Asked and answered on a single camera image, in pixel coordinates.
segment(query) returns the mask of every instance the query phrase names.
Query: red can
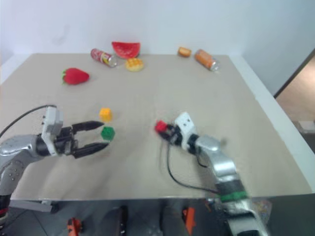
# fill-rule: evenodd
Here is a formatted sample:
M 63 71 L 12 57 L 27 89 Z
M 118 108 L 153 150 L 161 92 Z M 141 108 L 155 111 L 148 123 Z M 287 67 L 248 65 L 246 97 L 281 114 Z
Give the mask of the red can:
M 94 60 L 97 60 L 103 64 L 108 65 L 109 67 L 115 67 L 117 65 L 117 60 L 116 60 L 115 55 L 103 52 L 96 48 L 91 50 L 91 57 Z

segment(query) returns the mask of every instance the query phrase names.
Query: yellow cube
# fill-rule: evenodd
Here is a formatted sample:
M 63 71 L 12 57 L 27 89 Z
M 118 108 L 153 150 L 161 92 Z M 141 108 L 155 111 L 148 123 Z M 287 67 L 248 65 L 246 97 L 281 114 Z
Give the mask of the yellow cube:
M 109 108 L 102 108 L 99 111 L 99 117 L 103 122 L 112 120 L 112 111 Z

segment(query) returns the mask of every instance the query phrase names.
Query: table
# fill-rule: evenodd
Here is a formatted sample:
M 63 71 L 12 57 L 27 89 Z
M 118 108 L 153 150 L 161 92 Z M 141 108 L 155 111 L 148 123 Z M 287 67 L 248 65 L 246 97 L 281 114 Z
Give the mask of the table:
M 34 54 L 2 85 L 0 129 L 33 107 L 53 103 L 64 125 L 99 120 L 101 107 L 113 111 L 113 142 L 103 151 L 75 160 L 46 157 L 29 165 L 12 195 L 16 200 L 105 200 L 211 197 L 177 185 L 166 169 L 166 145 L 154 132 L 158 119 L 189 112 L 200 135 L 224 139 L 225 154 L 238 168 L 253 197 L 311 193 L 311 187 L 251 90 L 228 56 L 210 72 L 193 58 L 142 55 L 137 73 L 109 68 L 89 54 Z M 62 84 L 63 70 L 91 75 L 77 86 Z M 3 139 L 41 132 L 44 111 L 25 117 Z M 78 134 L 80 143 L 99 140 L 100 130 Z M 171 169 L 183 182 L 212 187 L 210 173 L 194 156 L 171 149 Z

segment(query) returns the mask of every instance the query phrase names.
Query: toy strawberry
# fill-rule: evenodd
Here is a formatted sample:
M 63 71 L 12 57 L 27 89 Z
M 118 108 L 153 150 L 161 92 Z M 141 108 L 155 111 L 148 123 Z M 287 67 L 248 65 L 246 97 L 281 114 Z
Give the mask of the toy strawberry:
M 89 80 L 88 73 L 77 68 L 69 68 L 63 71 L 63 82 L 69 85 L 77 85 Z

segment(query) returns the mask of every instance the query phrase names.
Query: green cube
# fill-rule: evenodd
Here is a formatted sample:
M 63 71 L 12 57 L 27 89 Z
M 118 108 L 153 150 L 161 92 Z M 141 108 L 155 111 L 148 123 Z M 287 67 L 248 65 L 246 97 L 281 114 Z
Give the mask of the green cube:
M 103 140 L 112 141 L 115 136 L 115 131 L 113 127 L 105 126 L 101 132 Z

